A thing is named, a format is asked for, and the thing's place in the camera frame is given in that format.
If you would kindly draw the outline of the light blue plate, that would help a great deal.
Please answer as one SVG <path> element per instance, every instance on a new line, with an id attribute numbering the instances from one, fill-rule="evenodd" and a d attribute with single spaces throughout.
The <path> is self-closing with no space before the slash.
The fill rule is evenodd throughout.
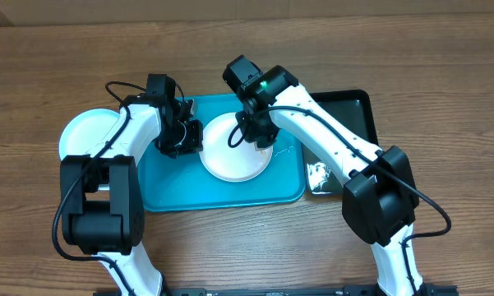
<path id="1" fill-rule="evenodd" d="M 74 117 L 60 136 L 60 159 L 68 155 L 84 155 L 105 137 L 118 117 L 118 113 L 109 109 L 91 109 Z"/>

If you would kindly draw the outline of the pink plate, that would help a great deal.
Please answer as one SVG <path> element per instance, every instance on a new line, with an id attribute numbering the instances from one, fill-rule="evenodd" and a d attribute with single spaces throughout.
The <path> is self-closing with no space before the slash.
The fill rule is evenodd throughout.
<path id="1" fill-rule="evenodd" d="M 204 167 L 227 182 L 244 182 L 262 173 L 273 155 L 273 148 L 260 150 L 243 141 L 230 148 L 228 138 L 238 122 L 235 113 L 224 113 L 211 120 L 203 130 L 203 150 L 199 153 Z"/>

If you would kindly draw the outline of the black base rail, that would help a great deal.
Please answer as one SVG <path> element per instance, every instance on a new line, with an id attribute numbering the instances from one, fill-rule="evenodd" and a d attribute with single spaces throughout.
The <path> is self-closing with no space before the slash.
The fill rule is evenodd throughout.
<path id="1" fill-rule="evenodd" d="M 437 286 L 434 284 L 422 285 L 419 295 L 424 296 L 459 296 L 456 286 Z M 94 296 L 120 296 L 121 292 L 94 292 Z M 380 292 L 375 285 L 347 285 L 338 289 L 227 289 L 227 290 L 206 290 L 206 289 L 172 289 L 161 295 L 173 296 L 377 296 L 385 295 Z"/>

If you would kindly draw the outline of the teal plastic tray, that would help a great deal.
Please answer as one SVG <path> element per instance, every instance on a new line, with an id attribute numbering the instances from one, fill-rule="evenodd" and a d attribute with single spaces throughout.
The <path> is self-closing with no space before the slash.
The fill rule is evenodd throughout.
<path id="1" fill-rule="evenodd" d="M 208 172 L 198 154 L 172 159 L 150 144 L 138 164 L 144 207 L 165 212 L 296 201 L 305 191 L 302 144 L 282 130 L 273 148 L 260 175 L 231 183 Z"/>

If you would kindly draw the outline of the black plastic tray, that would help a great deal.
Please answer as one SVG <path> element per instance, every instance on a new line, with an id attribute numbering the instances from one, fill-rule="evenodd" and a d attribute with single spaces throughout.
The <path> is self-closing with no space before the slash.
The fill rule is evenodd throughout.
<path id="1" fill-rule="evenodd" d="M 332 117 L 362 139 L 379 145 L 369 96 L 364 90 L 311 93 Z M 313 196 L 341 195 L 343 187 L 329 168 L 306 146 L 302 146 L 307 191 Z"/>

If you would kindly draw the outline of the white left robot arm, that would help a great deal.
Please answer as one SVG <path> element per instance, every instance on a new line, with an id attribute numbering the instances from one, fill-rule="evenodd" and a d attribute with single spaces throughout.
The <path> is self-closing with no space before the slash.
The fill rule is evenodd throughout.
<path id="1" fill-rule="evenodd" d="M 61 201 L 52 243 L 68 261 L 98 261 L 121 295 L 170 295 L 142 238 L 145 209 L 137 165 L 150 144 L 176 159 L 203 149 L 195 103 L 165 74 L 150 74 L 139 94 L 121 99 L 120 114 L 100 143 L 60 165 Z"/>

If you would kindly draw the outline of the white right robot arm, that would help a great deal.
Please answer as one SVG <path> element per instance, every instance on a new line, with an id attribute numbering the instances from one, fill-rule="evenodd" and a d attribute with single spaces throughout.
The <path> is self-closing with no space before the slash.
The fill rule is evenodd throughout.
<path id="1" fill-rule="evenodd" d="M 419 196 L 407 155 L 355 135 L 281 66 L 263 72 L 241 55 L 227 65 L 223 79 L 243 105 L 236 114 L 242 135 L 229 146 L 245 141 L 269 148 L 281 130 L 299 139 L 341 184 L 342 215 L 372 247 L 381 294 L 419 295 L 423 279 L 409 241 Z"/>

